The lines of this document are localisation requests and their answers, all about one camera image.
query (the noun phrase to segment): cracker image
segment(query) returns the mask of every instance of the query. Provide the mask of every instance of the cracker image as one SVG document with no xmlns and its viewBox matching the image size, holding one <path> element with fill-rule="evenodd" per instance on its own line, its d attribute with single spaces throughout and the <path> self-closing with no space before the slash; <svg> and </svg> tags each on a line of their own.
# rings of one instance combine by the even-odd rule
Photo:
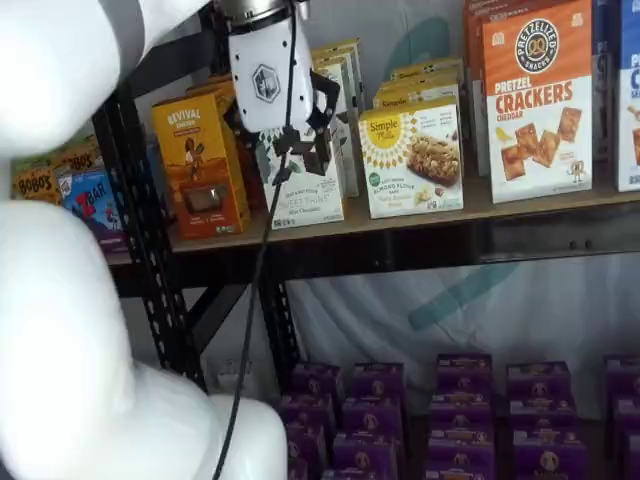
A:
<svg viewBox="0 0 640 480">
<path fill-rule="evenodd" d="M 562 109 L 562 116 L 560 117 L 560 125 L 558 126 L 558 136 L 565 142 L 573 143 L 576 139 L 576 133 L 580 126 L 580 118 L 582 117 L 582 110 L 571 107 L 564 107 Z"/>
<path fill-rule="evenodd" d="M 536 162 L 540 162 L 540 145 L 538 144 L 538 133 L 533 123 L 525 125 L 516 130 L 516 140 L 524 151 L 526 157 L 533 157 Z"/>
<path fill-rule="evenodd" d="M 553 157 L 555 157 L 556 151 L 558 150 L 558 145 L 560 145 L 558 135 L 549 130 L 545 130 L 540 137 L 540 156 L 539 158 L 534 157 L 534 160 L 540 165 L 550 167 L 553 163 Z"/>
<path fill-rule="evenodd" d="M 501 153 L 504 176 L 507 181 L 514 180 L 526 174 L 524 170 L 524 152 L 520 145 L 503 148 Z"/>
<path fill-rule="evenodd" d="M 460 154 L 455 146 L 445 141 L 421 135 L 411 144 L 407 168 L 416 175 L 450 187 L 460 178 Z"/>
</svg>

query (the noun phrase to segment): brown box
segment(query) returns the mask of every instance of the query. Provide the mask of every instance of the brown box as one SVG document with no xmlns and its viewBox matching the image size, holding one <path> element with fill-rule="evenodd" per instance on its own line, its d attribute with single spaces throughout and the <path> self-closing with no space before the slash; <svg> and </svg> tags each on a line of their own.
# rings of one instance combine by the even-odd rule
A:
<svg viewBox="0 0 640 480">
<path fill-rule="evenodd" d="M 229 91 L 199 93 L 153 107 L 170 202 L 186 238 L 240 233 L 250 221 L 236 141 L 224 121 Z"/>
</svg>

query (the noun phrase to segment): black cable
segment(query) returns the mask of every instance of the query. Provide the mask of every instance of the black cable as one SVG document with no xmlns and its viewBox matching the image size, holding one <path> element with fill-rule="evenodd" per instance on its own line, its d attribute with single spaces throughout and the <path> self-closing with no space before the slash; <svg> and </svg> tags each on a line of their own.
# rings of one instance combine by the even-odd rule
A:
<svg viewBox="0 0 640 480">
<path fill-rule="evenodd" d="M 285 116 L 285 127 L 291 125 L 291 103 L 293 95 L 293 67 L 295 66 L 295 53 L 296 53 L 296 38 L 297 38 L 297 13 L 294 0 L 289 0 L 289 6 L 291 9 L 291 52 L 289 54 L 289 84 L 287 86 L 287 110 Z M 286 167 L 287 153 L 283 153 L 280 159 L 280 170 L 282 172 Z M 276 178 L 282 178 L 282 175 L 277 175 Z M 238 383 L 233 394 L 233 405 L 231 406 L 231 415 L 229 416 L 229 425 L 227 426 L 227 433 L 224 437 L 224 443 L 222 444 L 222 450 L 220 450 L 220 457 L 218 458 L 218 465 L 216 471 L 213 474 L 213 480 L 219 480 L 222 474 L 222 468 L 224 462 L 227 459 L 229 453 L 229 447 L 231 446 L 231 437 L 233 436 L 233 428 L 236 424 L 236 417 L 238 416 L 238 407 L 240 406 L 240 393 L 242 391 L 242 384 L 244 383 L 244 377 L 247 370 L 247 361 L 249 359 L 249 345 L 251 343 L 251 330 L 253 326 L 253 314 L 255 310 L 256 295 L 258 292 L 258 282 L 262 275 L 262 265 L 264 263 L 264 255 L 267 250 L 267 241 L 269 234 L 271 233 L 271 224 L 273 223 L 273 217 L 276 213 L 276 207 L 278 205 L 278 199 L 280 198 L 280 190 L 282 189 L 282 182 L 276 184 L 276 190 L 273 194 L 273 200 L 271 200 L 271 206 L 269 207 L 269 217 L 267 218 L 267 224 L 265 225 L 264 232 L 262 233 L 262 240 L 260 241 L 260 250 L 258 251 L 258 258 L 256 259 L 256 268 L 253 273 L 253 279 L 251 281 L 251 291 L 249 293 L 249 311 L 247 313 L 247 325 L 244 332 L 244 343 L 242 344 L 242 355 L 240 357 L 240 372 L 238 373 Z"/>
</svg>

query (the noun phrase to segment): almond flour bar box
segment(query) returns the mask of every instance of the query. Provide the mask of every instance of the almond flour bar box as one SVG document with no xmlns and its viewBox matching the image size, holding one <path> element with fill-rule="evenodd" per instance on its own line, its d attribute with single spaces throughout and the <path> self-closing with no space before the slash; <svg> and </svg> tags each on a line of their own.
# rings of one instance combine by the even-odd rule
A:
<svg viewBox="0 0 640 480">
<path fill-rule="evenodd" d="M 371 218 L 462 209 L 458 132 L 453 97 L 365 112 L 360 138 Z"/>
<path fill-rule="evenodd" d="M 528 5 L 482 24 L 495 203 L 592 184 L 591 0 Z"/>
</svg>

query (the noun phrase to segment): cardboard box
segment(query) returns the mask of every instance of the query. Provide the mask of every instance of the cardboard box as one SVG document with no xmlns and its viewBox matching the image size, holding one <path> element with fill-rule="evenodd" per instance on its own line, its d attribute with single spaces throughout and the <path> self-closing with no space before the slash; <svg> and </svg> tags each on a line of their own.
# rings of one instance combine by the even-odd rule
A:
<svg viewBox="0 0 640 480">
<path fill-rule="evenodd" d="M 490 426 L 431 425 L 428 448 L 430 461 L 456 466 L 478 465 L 491 477 L 495 475 L 494 432 Z"/>
<path fill-rule="evenodd" d="M 590 189 L 590 1 L 513 7 L 482 41 L 493 201 Z"/>
<path fill-rule="evenodd" d="M 353 94 L 347 77 L 344 58 L 335 57 L 314 62 L 316 73 L 340 85 L 340 97 L 336 105 L 336 124 L 345 175 L 345 193 L 348 197 L 360 195 L 359 179 L 362 178 L 362 146 L 358 130 L 358 114 L 350 99 Z"/>
<path fill-rule="evenodd" d="M 437 358 L 436 381 L 439 390 L 493 390 L 491 355 L 483 353 L 440 354 Z"/>
<path fill-rule="evenodd" d="M 507 366 L 507 395 L 555 397 L 571 395 L 571 373 L 565 362 Z"/>
<path fill-rule="evenodd" d="M 463 208 L 452 97 L 366 112 L 360 135 L 371 218 Z"/>
<path fill-rule="evenodd" d="M 304 460 L 310 480 L 318 480 L 327 466 L 327 445 L 322 425 L 285 423 L 289 458 Z"/>
<path fill-rule="evenodd" d="M 484 392 L 436 392 L 429 405 L 434 424 L 454 427 L 490 425 L 493 409 L 489 394 Z"/>
<path fill-rule="evenodd" d="M 185 238 L 241 233 L 250 222 L 236 141 L 223 119 L 233 95 L 167 100 L 152 109 L 170 203 Z"/>
<path fill-rule="evenodd" d="M 634 0 L 618 3 L 616 183 L 627 192 L 640 189 L 640 6 Z"/>
<path fill-rule="evenodd" d="M 322 426 L 327 450 L 336 434 L 336 419 L 333 413 L 331 395 L 306 395 L 291 393 L 283 395 L 278 404 L 278 412 L 285 424 L 298 423 L 302 426 Z"/>
<path fill-rule="evenodd" d="M 394 440 L 382 434 L 339 433 L 333 442 L 333 466 L 370 470 L 379 478 L 397 480 Z"/>
<path fill-rule="evenodd" d="M 514 428 L 574 427 L 578 412 L 572 397 L 511 398 L 511 426 Z"/>
<path fill-rule="evenodd" d="M 517 480 L 587 478 L 587 448 L 572 429 L 516 430 L 513 450 Z"/>
</svg>

